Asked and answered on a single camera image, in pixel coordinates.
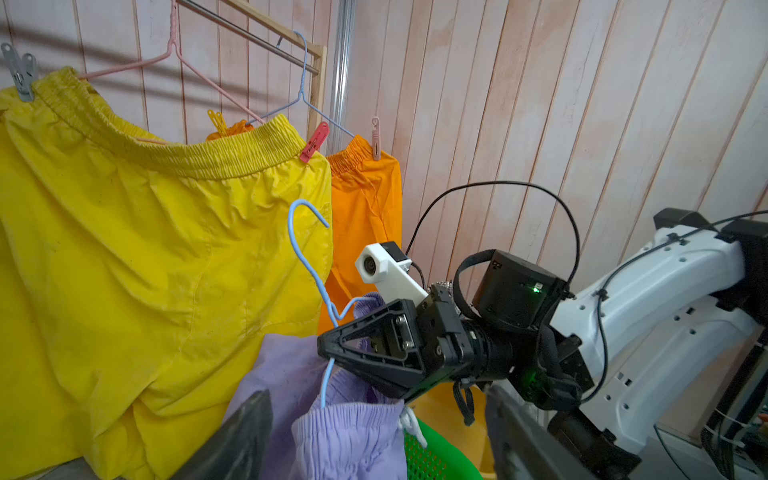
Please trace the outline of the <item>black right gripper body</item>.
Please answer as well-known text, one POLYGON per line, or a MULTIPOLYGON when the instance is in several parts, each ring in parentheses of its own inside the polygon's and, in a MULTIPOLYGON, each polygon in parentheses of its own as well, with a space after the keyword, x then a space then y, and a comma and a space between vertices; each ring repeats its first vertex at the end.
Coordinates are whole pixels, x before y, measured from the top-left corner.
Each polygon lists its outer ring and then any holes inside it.
POLYGON ((467 320, 454 303, 451 291, 430 286, 417 307, 416 327, 424 378, 413 397, 424 395, 441 383, 461 389, 504 380, 516 360, 512 335, 480 321, 467 320))

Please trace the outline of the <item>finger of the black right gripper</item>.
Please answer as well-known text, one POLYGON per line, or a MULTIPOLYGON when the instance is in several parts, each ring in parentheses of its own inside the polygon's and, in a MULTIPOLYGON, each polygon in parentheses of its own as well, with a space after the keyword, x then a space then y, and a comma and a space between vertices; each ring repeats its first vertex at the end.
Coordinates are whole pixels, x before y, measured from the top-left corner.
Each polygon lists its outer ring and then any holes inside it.
POLYGON ((317 340, 318 355, 393 399, 423 392, 426 365, 413 301, 395 300, 317 340))

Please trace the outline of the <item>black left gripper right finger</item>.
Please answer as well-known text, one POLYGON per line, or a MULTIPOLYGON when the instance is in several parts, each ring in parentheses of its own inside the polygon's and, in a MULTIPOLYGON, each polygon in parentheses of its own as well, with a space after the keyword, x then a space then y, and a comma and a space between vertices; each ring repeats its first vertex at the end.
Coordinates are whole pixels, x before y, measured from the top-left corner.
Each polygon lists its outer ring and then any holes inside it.
POLYGON ((498 479, 596 479, 503 387, 487 390, 485 418, 498 479))

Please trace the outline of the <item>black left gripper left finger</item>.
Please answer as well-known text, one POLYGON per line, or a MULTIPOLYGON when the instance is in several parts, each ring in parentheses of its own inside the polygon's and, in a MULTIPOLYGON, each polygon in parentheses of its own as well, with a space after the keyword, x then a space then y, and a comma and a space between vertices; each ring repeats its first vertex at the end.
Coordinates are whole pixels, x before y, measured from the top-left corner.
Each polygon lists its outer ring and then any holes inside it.
POLYGON ((253 393, 171 479, 258 479, 272 421, 269 391, 253 393))

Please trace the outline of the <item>light blue wire hanger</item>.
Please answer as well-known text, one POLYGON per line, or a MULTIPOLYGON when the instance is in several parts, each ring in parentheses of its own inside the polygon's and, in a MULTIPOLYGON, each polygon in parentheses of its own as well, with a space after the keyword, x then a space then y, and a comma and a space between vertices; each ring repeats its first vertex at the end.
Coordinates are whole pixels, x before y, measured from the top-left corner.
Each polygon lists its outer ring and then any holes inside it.
POLYGON ((347 305, 344 307, 344 309, 341 312, 338 311, 336 305, 331 301, 327 293, 324 282, 321 280, 316 270, 312 267, 309 260, 304 256, 298 244, 296 233, 295 233, 294 216, 296 214, 297 209, 302 206, 307 207, 314 214, 314 216, 321 222, 321 224, 324 227, 329 228, 328 221, 323 217, 322 214, 319 213, 318 209, 311 202, 305 199, 297 199, 290 205, 289 213, 287 217, 287 230, 288 230, 291 247, 293 249, 294 254, 300 261, 300 263, 305 267, 305 269, 311 275, 315 283, 315 286, 317 287, 317 290, 321 296, 321 299, 323 300, 323 303, 326 306, 327 313, 331 319, 332 325, 334 327, 338 327, 339 321, 342 320, 352 310, 352 308, 356 304, 361 302, 371 302, 372 298, 371 297, 355 297, 347 303, 347 305))

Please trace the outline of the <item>purple shorts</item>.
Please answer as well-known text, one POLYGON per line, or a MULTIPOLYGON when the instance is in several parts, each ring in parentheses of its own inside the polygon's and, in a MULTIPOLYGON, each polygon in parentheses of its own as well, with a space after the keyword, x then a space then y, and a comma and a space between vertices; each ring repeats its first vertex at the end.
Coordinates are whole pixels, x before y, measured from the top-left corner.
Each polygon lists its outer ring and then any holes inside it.
POLYGON ((405 435, 420 426, 403 401, 386 397, 317 353, 314 336, 268 334, 226 414, 254 393, 270 395, 272 427, 259 464, 246 448, 229 479, 405 479, 405 435))

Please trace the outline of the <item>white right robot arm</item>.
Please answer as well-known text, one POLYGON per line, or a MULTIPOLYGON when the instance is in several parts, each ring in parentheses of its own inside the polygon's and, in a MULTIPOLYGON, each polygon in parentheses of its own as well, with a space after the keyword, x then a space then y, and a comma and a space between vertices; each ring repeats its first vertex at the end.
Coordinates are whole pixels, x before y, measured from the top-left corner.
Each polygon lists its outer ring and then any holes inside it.
POLYGON ((710 222, 656 214, 650 242, 580 293, 498 249, 473 299, 458 281, 421 287, 405 251, 364 248, 356 266, 383 305, 322 334, 318 352, 381 393, 413 401, 453 387, 466 424, 472 387, 506 380, 553 413, 550 434, 592 475, 625 479, 651 428, 728 346, 767 324, 767 214, 710 222))

